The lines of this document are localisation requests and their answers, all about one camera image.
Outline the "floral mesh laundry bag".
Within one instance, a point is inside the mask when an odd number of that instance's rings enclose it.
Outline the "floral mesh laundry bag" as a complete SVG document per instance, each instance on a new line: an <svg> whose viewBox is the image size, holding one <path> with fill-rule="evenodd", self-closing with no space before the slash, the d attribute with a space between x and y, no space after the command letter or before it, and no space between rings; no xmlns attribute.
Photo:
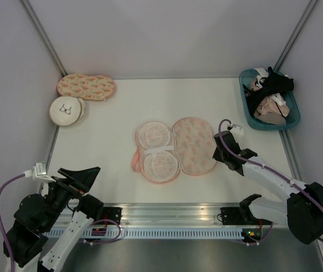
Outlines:
<svg viewBox="0 0 323 272"><path fill-rule="evenodd" d="M147 122L135 133L137 149L131 167L159 184L174 180L180 172L205 175L216 165L213 136L212 127L201 118L182 118L172 127L159 121Z"/></svg>

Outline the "black bra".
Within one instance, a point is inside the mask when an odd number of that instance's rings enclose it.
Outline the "black bra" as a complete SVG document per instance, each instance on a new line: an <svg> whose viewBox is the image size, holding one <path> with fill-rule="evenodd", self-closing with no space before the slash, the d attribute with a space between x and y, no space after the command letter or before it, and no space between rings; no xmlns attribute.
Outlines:
<svg viewBox="0 0 323 272"><path fill-rule="evenodd" d="M294 80L276 73L271 67L266 70L269 73L269 77L262 84L262 90L258 93L257 101L252 106L247 103L249 87L243 84L243 90L245 93L246 104L250 114L253 114L260 102L267 96L272 94L283 94L288 91L294 90Z"/></svg>

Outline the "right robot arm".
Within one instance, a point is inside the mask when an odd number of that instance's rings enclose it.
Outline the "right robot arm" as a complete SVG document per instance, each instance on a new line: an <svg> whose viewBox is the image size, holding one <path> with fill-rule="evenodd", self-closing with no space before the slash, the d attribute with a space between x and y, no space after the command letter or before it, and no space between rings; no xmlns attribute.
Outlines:
<svg viewBox="0 0 323 272"><path fill-rule="evenodd" d="M232 132L225 130L214 135L216 149L213 159L228 169L251 179L278 200L271 201L261 194L252 194L239 203L239 218L245 224L259 220L287 227L301 243L309 245L323 235L323 186L307 184L288 178L266 164L257 153L241 149Z"/></svg>

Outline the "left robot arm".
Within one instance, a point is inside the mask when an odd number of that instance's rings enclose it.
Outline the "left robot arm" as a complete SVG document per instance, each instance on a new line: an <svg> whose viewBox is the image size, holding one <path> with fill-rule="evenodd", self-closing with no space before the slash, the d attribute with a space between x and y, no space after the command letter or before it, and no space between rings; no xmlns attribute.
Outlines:
<svg viewBox="0 0 323 272"><path fill-rule="evenodd" d="M7 271L61 271L63 265L91 224L99 224L104 217L102 201L89 194L100 167L80 171L64 168L59 176L48 176L42 167L34 166L23 177L32 177L48 185L46 195L30 194L22 199L14 214L9 231L2 230L3 252L7 257ZM41 257L42 249L54 224L70 200L78 200L66 230L51 250Z"/></svg>

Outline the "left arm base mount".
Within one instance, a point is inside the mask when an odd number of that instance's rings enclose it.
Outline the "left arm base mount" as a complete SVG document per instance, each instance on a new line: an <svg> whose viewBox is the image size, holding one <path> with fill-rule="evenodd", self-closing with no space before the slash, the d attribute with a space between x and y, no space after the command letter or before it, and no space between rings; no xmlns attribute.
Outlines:
<svg viewBox="0 0 323 272"><path fill-rule="evenodd" d="M122 217L122 208L121 207L112 207L112 206L104 206L102 213L96 217L97 220L101 219L110 219L120 224Z"/></svg>

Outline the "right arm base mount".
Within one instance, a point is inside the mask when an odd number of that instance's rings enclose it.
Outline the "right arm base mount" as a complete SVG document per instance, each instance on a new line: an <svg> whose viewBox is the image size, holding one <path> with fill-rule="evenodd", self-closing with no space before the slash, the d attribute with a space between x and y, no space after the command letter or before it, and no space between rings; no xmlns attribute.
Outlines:
<svg viewBox="0 0 323 272"><path fill-rule="evenodd" d="M238 207L221 207L219 214L216 216L218 221L224 226L247 226L256 225L253 220L244 219Z"/></svg>

